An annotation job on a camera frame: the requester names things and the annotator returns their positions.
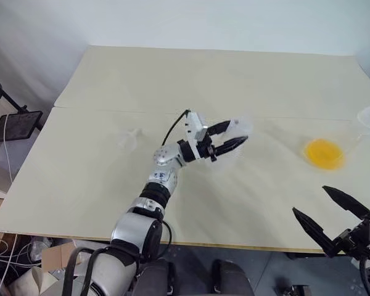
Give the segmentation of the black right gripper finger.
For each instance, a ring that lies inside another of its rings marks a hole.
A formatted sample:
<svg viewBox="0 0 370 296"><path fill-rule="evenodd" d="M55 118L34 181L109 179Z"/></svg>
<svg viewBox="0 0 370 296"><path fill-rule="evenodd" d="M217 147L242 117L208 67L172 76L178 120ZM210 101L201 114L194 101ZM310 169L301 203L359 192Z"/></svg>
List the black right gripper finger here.
<svg viewBox="0 0 370 296"><path fill-rule="evenodd" d="M295 207L292 208L292 211L303 230L322 248L327 256L334 257L338 254L334 242L325 235L323 228L317 222Z"/></svg>
<svg viewBox="0 0 370 296"><path fill-rule="evenodd" d="M360 220L370 220L370 209L361 204L354 197L334 187L323 186L323 189L328 196L342 209L350 211Z"/></svg>

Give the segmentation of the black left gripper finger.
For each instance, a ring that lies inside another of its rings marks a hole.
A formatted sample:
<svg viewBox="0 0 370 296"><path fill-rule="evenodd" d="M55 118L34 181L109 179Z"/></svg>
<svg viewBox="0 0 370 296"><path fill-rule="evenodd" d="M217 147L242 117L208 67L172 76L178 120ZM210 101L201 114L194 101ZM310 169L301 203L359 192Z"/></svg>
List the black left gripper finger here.
<svg viewBox="0 0 370 296"><path fill-rule="evenodd" d="M213 135L224 133L228 129L230 124L231 124L231 121L226 120L226 121L216 123L212 126L209 126L207 129L208 135L213 136Z"/></svg>
<svg viewBox="0 0 370 296"><path fill-rule="evenodd" d="M223 155L236 149L248 140L248 138L248 136L240 136L225 141L222 145L215 147L215 155Z"/></svg>

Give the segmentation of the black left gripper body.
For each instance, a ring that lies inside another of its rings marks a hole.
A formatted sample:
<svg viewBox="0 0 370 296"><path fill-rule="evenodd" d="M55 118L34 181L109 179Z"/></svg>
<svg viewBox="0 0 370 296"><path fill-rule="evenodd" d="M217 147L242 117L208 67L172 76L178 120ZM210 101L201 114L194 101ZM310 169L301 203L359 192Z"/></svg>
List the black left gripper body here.
<svg viewBox="0 0 370 296"><path fill-rule="evenodd" d="M212 162L216 161L215 146L208 134L198 142L198 153L200 158L209 158Z"/></svg>

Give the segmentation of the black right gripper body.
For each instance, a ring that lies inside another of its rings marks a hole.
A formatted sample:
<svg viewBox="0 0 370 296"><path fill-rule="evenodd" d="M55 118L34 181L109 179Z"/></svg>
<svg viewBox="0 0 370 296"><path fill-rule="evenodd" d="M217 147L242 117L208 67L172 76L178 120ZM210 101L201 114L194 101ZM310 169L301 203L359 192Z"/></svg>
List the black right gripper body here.
<svg viewBox="0 0 370 296"><path fill-rule="evenodd" d="M353 229L346 229L333 240L339 252L353 258L370 258L370 220L365 219Z"/></svg>

